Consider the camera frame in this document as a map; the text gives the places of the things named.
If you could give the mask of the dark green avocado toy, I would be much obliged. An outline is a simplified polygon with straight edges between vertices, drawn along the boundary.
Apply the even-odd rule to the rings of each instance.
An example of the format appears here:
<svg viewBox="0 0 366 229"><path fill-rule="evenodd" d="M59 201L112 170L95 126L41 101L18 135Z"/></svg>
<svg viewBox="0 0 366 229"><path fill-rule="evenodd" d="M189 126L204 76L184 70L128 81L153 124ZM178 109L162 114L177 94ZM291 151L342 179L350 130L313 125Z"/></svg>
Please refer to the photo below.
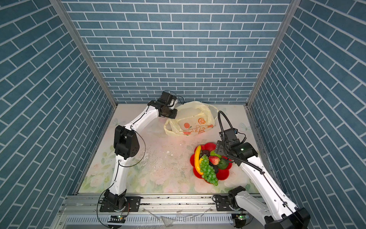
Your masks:
<svg viewBox="0 0 366 229"><path fill-rule="evenodd" d="M227 159L225 159L225 158L221 158L219 160L219 163L218 163L217 167L220 170L225 170L225 169L227 169L228 165L229 165L229 161Z"/></svg>

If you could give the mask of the red strawberry toy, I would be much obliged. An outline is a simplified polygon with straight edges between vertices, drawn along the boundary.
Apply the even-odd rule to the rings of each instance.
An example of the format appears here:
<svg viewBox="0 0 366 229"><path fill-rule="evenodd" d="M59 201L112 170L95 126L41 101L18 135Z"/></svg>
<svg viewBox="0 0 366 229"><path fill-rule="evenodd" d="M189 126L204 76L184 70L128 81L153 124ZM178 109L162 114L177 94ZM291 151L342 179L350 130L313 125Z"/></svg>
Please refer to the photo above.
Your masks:
<svg viewBox="0 0 366 229"><path fill-rule="evenodd" d="M220 162L220 158L217 157L217 156L210 156L209 161L210 161L211 164L217 166Z"/></svg>

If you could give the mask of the green lime toy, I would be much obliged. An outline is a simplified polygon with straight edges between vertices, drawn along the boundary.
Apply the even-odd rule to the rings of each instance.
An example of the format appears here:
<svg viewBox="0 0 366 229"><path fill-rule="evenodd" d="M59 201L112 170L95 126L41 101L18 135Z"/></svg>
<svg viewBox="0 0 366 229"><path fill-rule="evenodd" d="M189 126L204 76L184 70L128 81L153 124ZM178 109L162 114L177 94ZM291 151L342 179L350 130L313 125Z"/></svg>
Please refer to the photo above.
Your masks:
<svg viewBox="0 0 366 229"><path fill-rule="evenodd" d="M221 156L221 155L219 155L219 154L217 154L217 153L215 153L215 151L214 151L214 150L210 152L210 156L216 156L216 157L218 157L219 159L221 159L221 158L222 158L222 156Z"/></svg>

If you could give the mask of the red flower-shaped plastic plate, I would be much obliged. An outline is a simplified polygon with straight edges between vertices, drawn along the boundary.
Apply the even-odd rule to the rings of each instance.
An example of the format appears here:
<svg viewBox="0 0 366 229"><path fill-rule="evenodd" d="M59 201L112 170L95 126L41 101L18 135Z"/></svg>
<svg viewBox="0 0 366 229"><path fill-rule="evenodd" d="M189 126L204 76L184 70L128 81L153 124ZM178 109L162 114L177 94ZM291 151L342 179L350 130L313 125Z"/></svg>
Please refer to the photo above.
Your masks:
<svg viewBox="0 0 366 229"><path fill-rule="evenodd" d="M199 175L197 172L196 172L196 170L195 170L195 167L194 167L194 153L195 153L195 150L196 150L196 148L194 149L194 151L193 151L193 154L191 155L191 157L190 157L190 163L191 163L191 165L193 166L193 173L194 173L194 175L197 177L197 178L200 178L200 179L203 179L202 178L202 176L201 175ZM216 144L214 144L214 143L206 143L206 144L204 144L204 145L201 145L201 150L209 150L210 152L211 151L213 151L213 150L215 150L215 148L216 148ZM224 157L224 156L222 156L222 158L225 158L225 159L227 159L228 161L229 161L229 165L228 165L228 167L227 167L227 169L225 169L225 170L220 170L217 166L215 166L215 165L213 165L213 164L211 164L211 163L209 163L211 166L213 166L214 167L214 169L215 169L215 173L216 173L216 177L217 177L217 179L218 179L218 183L219 183L219 181L223 181L223 180L226 180L228 177L229 177L229 175L230 175L230 169L231 169L231 167L232 167L232 161L231 160L229 160L228 158L226 158L226 157Z"/></svg>

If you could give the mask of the yellowish plastic fruit-print bag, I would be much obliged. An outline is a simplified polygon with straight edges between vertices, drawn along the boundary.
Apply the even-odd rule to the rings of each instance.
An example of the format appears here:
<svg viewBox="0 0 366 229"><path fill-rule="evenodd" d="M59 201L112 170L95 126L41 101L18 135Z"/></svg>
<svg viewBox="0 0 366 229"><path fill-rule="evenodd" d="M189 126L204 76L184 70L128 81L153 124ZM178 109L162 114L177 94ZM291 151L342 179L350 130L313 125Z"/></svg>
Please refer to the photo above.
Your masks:
<svg viewBox="0 0 366 229"><path fill-rule="evenodd" d="M169 136L195 136L215 127L217 107L198 101L177 107L175 119L168 119L164 131Z"/></svg>

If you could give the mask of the dark mangosteen toy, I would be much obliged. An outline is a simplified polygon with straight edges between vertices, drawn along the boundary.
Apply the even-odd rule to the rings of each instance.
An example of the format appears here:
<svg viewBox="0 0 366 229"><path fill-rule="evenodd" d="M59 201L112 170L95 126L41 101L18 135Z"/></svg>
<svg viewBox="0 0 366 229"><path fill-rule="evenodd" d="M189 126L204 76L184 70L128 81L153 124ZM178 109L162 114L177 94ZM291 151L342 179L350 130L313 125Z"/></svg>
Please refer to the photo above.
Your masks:
<svg viewBox="0 0 366 229"><path fill-rule="evenodd" d="M211 154L211 152L209 150L201 150L199 158L201 158L203 156L210 157L210 154Z"/></svg>

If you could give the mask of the green grape bunch toy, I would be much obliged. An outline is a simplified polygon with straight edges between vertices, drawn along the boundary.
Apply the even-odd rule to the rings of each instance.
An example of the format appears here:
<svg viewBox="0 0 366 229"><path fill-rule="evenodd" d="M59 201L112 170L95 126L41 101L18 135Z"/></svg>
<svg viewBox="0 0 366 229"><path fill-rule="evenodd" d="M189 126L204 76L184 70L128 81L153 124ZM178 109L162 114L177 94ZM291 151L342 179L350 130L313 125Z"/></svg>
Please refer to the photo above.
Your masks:
<svg viewBox="0 0 366 229"><path fill-rule="evenodd" d="M217 186L218 179L216 177L215 169L209 163L210 161L207 155L203 155L199 159L200 172L202 173L201 176L206 182Z"/></svg>

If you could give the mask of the yellow banana toy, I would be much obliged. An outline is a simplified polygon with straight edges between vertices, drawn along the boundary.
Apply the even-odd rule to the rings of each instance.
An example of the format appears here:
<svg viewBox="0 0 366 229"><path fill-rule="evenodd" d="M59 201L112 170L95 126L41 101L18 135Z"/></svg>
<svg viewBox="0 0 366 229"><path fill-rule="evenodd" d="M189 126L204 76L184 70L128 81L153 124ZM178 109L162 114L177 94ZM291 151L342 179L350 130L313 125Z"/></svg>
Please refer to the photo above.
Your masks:
<svg viewBox="0 0 366 229"><path fill-rule="evenodd" d="M199 146L196 148L195 153L194 153L194 167L195 167L196 172L197 172L199 175L203 175L203 172L201 171L200 163L199 163L199 160L200 160L200 153L201 153L201 145L199 145Z"/></svg>

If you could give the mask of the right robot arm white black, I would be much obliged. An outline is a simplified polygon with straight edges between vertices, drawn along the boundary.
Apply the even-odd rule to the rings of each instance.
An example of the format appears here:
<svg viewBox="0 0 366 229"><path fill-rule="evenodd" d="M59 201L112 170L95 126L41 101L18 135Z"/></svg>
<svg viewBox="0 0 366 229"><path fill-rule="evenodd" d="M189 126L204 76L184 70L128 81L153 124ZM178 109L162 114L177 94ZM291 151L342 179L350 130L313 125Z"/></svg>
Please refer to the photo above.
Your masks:
<svg viewBox="0 0 366 229"><path fill-rule="evenodd" d="M237 164L251 179L262 200L253 197L244 187L229 191L226 202L233 210L245 210L266 229L306 229L310 213L299 208L277 185L266 170L258 153L248 142L234 146L217 141L215 152Z"/></svg>

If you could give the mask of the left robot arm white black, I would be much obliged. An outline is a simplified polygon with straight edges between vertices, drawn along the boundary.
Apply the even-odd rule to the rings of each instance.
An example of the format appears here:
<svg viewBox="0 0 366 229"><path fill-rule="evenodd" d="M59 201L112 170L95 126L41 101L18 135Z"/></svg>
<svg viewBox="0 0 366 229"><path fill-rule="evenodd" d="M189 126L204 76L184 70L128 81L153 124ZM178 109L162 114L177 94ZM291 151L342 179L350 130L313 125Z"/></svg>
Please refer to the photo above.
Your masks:
<svg viewBox="0 0 366 229"><path fill-rule="evenodd" d="M117 126L114 132L113 147L115 152L115 169L112 184L104 193L104 198L111 204L117 205L125 201L127 191L127 176L133 167L132 158L140 150L140 132L158 117L174 119L177 115L175 105L178 99L169 95L167 98L152 100L147 107L131 122Z"/></svg>

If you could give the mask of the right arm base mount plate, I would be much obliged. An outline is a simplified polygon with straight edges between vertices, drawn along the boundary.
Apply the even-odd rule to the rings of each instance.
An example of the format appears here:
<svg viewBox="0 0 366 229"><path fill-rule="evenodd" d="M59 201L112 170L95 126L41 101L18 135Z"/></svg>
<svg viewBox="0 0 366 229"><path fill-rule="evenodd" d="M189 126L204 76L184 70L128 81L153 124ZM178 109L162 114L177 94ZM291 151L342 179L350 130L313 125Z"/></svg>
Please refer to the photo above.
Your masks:
<svg viewBox="0 0 366 229"><path fill-rule="evenodd" d="M246 211L240 208L231 195L212 195L217 211Z"/></svg>

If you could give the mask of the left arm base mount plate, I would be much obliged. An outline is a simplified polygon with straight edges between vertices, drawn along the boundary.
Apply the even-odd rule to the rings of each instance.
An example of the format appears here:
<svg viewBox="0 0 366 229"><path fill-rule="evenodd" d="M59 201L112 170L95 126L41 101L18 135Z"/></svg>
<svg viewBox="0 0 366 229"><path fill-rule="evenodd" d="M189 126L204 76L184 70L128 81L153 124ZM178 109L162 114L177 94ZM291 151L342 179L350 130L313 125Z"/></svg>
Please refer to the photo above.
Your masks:
<svg viewBox="0 0 366 229"><path fill-rule="evenodd" d="M110 203L106 198L99 200L100 212L138 212L141 203L141 197L122 197L116 204Z"/></svg>

